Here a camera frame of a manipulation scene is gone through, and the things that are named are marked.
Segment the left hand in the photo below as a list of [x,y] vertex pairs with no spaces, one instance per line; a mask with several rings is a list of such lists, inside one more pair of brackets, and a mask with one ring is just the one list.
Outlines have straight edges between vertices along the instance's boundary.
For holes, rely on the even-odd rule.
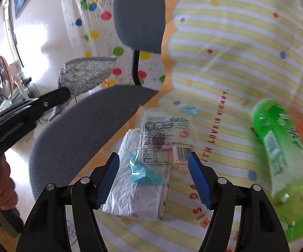
[[15,183],[10,177],[10,165],[5,155],[0,157],[0,209],[10,210],[16,207],[18,195],[15,192]]

